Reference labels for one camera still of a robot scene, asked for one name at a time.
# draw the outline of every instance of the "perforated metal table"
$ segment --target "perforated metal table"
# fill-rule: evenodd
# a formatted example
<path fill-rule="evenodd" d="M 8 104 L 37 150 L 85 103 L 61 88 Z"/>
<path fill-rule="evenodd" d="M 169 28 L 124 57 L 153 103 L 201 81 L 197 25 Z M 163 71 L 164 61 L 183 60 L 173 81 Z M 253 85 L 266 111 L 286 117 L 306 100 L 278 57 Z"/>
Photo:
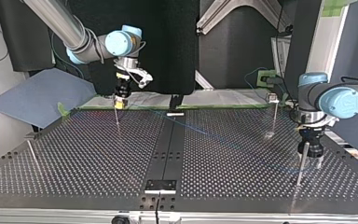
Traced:
<path fill-rule="evenodd" d="M 299 135 L 273 109 L 75 112 L 0 160 L 0 208 L 358 215 L 358 161 L 329 138 L 296 188 Z M 145 194 L 176 180 L 175 195 Z"/>

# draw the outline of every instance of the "metal bracket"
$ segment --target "metal bracket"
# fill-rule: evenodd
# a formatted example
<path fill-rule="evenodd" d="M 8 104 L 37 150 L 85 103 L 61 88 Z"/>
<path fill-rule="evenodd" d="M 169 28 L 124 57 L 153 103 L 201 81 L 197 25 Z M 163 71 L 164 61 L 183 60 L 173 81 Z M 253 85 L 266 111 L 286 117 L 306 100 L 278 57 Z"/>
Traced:
<path fill-rule="evenodd" d="M 175 194 L 176 180 L 148 180 L 145 194 Z"/>
<path fill-rule="evenodd" d="M 276 27 L 278 24 L 281 5 L 277 0 L 215 0 L 197 23 L 197 33 L 207 35 L 217 23 L 237 7 L 253 7 L 272 26 Z M 284 31 L 290 23 L 289 17 L 283 12 L 279 31 Z"/>
<path fill-rule="evenodd" d="M 205 91 L 213 91 L 214 87 L 211 83 L 208 82 L 208 80 L 205 79 L 205 77 L 202 76 L 202 74 L 196 70 L 196 82 L 200 84 L 200 86 Z"/>

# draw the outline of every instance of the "metal probe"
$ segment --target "metal probe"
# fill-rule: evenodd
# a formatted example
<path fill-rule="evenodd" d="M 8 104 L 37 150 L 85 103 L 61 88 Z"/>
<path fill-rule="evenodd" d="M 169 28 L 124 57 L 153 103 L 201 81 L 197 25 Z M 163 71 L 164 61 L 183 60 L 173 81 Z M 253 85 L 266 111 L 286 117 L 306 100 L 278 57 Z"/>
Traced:
<path fill-rule="evenodd" d="M 298 187 L 301 186 L 301 179 L 302 179 L 302 175 L 303 175 L 303 172 L 304 172 L 305 161 L 307 160 L 308 149 L 310 149 L 310 143 L 306 142 L 305 146 L 304 146 L 303 153 L 301 155 L 300 170 L 298 172 L 298 180 L 297 180 L 297 186 Z"/>

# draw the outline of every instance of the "robotic arm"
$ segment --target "robotic arm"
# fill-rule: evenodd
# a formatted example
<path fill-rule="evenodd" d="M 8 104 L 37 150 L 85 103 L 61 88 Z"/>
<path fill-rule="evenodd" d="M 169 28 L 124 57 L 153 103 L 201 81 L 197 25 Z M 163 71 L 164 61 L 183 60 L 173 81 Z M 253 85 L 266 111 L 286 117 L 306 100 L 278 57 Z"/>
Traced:
<path fill-rule="evenodd" d="M 306 156 L 321 158 L 324 147 L 319 140 L 325 126 L 358 114 L 358 78 L 343 77 L 342 81 L 330 84 L 325 73 L 307 73 L 300 77 L 297 111 L 302 136 L 298 145 L 300 154 L 308 147 Z"/>
<path fill-rule="evenodd" d="M 63 41 L 73 63 L 82 64 L 113 57 L 117 67 L 115 107 L 126 106 L 134 80 L 144 88 L 153 78 L 139 67 L 139 51 L 145 46 L 142 30 L 123 25 L 121 30 L 97 36 L 73 16 L 61 0 L 23 0 L 23 2 Z"/>

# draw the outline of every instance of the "green tape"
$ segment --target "green tape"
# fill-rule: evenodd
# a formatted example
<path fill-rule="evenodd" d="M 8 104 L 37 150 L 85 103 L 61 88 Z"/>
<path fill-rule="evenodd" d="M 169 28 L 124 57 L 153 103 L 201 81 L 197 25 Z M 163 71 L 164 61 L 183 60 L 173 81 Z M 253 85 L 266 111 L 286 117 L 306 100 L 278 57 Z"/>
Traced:
<path fill-rule="evenodd" d="M 357 0 L 325 0 L 322 17 L 339 17 L 341 16 L 342 8 Z"/>
<path fill-rule="evenodd" d="M 262 109 L 270 107 L 262 105 L 180 105 L 178 109 Z M 82 106 L 80 110 L 113 110 L 112 106 Z M 167 106 L 130 106 L 124 110 L 168 110 Z"/>
<path fill-rule="evenodd" d="M 65 110 L 65 107 L 63 106 L 63 104 L 61 102 L 57 103 L 57 107 L 58 107 L 58 111 L 60 112 L 61 116 L 67 117 L 68 115 L 71 114 L 70 111 Z"/>

